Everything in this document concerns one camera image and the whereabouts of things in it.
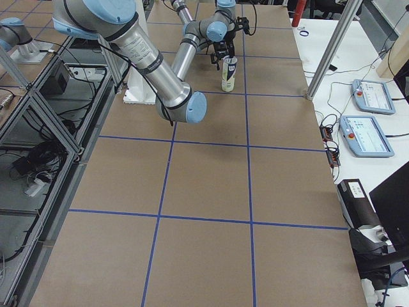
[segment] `white table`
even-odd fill
[[[327,44],[336,27],[336,20],[309,20],[302,19],[298,27],[305,27],[309,32],[308,36],[301,36],[297,28],[293,28],[298,50],[303,63],[304,71],[315,72],[320,59],[327,47]],[[351,26],[336,52],[332,64],[336,66],[337,72],[346,70],[357,70],[363,66],[371,64],[378,57],[372,43],[366,36],[359,22],[352,22]],[[373,67],[377,67],[381,60],[374,62]],[[332,82],[341,82],[351,84],[354,79],[365,79],[372,81],[389,81],[390,79],[381,79],[378,77],[374,68],[363,68],[358,72],[338,73],[325,76],[317,94],[313,99],[316,111],[324,116],[334,113],[339,116],[335,110],[327,105],[330,95]],[[313,74],[305,73],[307,82],[311,82]],[[387,84],[392,98],[403,98],[395,82]],[[333,84],[330,103],[340,112],[345,108],[347,101],[352,94],[351,86],[342,84]],[[409,104],[405,100],[394,101],[396,113],[393,115],[372,114],[378,120],[383,132],[388,135],[403,134],[409,132]],[[343,115],[369,115],[359,111],[353,98],[350,99]],[[321,116],[317,116],[318,122],[321,122]],[[329,118],[325,123],[333,123],[334,117]],[[341,133],[333,134],[333,138],[339,140],[340,161],[339,176],[336,180],[338,184],[343,179],[359,178],[367,193],[372,191],[378,184],[384,181],[389,175],[399,169],[409,161],[409,136],[401,138],[390,138],[389,143],[395,152],[391,158],[357,158],[353,156],[348,145],[343,140]],[[388,291],[390,297],[386,300],[385,307],[407,306],[409,302],[409,288],[397,288]],[[382,291],[378,291],[378,297],[382,296]]]

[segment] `black monitor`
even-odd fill
[[[373,189],[369,196],[396,255],[409,269],[409,162]]]

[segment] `white can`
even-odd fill
[[[235,87],[237,58],[233,56],[225,56],[223,58],[223,73],[222,73],[222,90],[233,91]]]

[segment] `red object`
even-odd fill
[[[295,14],[293,17],[293,23],[291,24],[293,27],[298,27],[300,23],[300,19],[302,16],[302,12],[304,12],[305,4],[307,4],[307,0],[298,0],[297,7],[295,8]]]

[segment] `blue-framed device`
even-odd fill
[[[384,82],[354,80],[352,91],[357,107],[364,112],[394,114],[395,107]]]
[[[388,158],[395,154],[374,116],[341,116],[339,126],[357,157]]]

